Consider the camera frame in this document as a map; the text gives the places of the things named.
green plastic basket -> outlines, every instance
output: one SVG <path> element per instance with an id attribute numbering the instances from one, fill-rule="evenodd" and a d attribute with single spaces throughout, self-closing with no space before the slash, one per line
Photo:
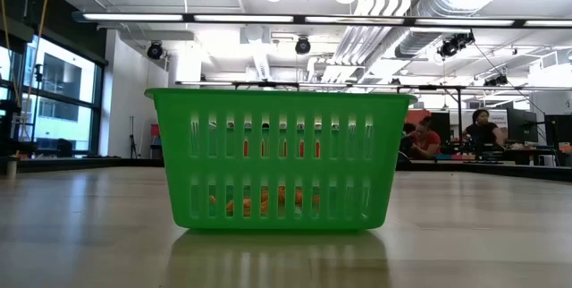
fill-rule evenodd
<path id="1" fill-rule="evenodd" d="M 413 97 L 204 89 L 150 89 L 147 96 L 155 100 L 177 225 L 383 224 Z M 236 203 L 244 198 L 249 209 Z"/>

black shirt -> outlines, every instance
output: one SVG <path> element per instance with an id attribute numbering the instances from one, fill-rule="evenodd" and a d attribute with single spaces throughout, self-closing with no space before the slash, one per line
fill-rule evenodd
<path id="1" fill-rule="evenodd" d="M 484 125 L 473 123 L 467 127 L 467 133 L 471 135 L 471 139 L 477 144 L 495 144 L 497 137 L 492 132 L 495 128 L 499 128 L 496 123 Z"/>

woman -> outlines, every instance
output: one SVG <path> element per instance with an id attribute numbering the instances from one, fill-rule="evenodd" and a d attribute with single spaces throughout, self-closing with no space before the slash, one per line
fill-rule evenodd
<path id="1" fill-rule="evenodd" d="M 441 138 L 431 130 L 431 117 L 423 118 L 409 137 L 413 140 L 410 151 L 413 158 L 432 159 L 439 154 Z"/>
<path id="2" fill-rule="evenodd" d="M 473 124 L 463 131 L 463 138 L 470 138 L 477 145 L 496 144 L 504 145 L 504 135 L 496 123 L 489 122 L 489 112 L 478 109 L 473 113 Z"/>

red shirt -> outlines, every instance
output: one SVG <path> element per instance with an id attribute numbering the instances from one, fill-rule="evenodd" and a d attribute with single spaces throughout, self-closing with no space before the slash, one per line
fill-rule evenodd
<path id="1" fill-rule="evenodd" d="M 416 131 L 411 132 L 408 136 L 411 137 L 411 139 L 413 139 L 413 143 L 416 144 L 422 150 L 428 150 L 430 145 L 437 145 L 437 146 L 441 145 L 441 138 L 435 131 L 429 131 L 424 141 L 421 141 L 417 137 Z"/>

window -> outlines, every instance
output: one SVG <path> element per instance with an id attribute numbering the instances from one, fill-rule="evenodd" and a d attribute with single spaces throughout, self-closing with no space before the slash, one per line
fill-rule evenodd
<path id="1" fill-rule="evenodd" d="M 0 88 L 0 100 L 6 100 L 8 98 L 8 89 Z"/>
<path id="2" fill-rule="evenodd" d="M 24 107 L 22 112 L 27 112 L 35 127 L 28 128 L 26 132 L 34 142 L 37 142 L 38 149 L 57 149 L 57 141 L 65 139 L 71 142 L 73 150 L 89 150 L 89 135 L 91 129 L 92 109 L 73 104 L 66 104 L 61 101 L 39 97 L 38 107 L 36 107 L 36 96 L 32 95 L 29 111 L 26 110 L 28 94 L 24 94 Z M 32 119 L 34 111 L 36 120 Z"/>
<path id="3" fill-rule="evenodd" d="M 21 55 L 0 47 L 0 75 L 2 80 L 12 81 L 12 73 L 20 67 Z"/>
<path id="4" fill-rule="evenodd" d="M 96 65 L 43 38 L 38 42 L 38 38 L 34 37 L 28 44 L 24 75 L 26 86 L 29 86 L 30 75 L 35 71 L 33 57 L 37 47 L 39 50 L 36 64 L 41 64 L 40 72 L 43 73 L 40 89 L 89 103 L 94 102 Z M 38 85 L 36 78 L 32 76 L 31 79 L 32 87 L 35 88 Z"/>
<path id="5" fill-rule="evenodd" d="M 26 117 L 25 128 L 19 129 L 21 140 L 33 140 L 40 152 L 57 150 L 60 140 L 69 141 L 76 152 L 97 150 L 101 67 L 38 37 L 28 44 L 23 63 L 22 83 L 27 87 L 21 97 Z M 36 64 L 40 64 L 40 83 Z"/>

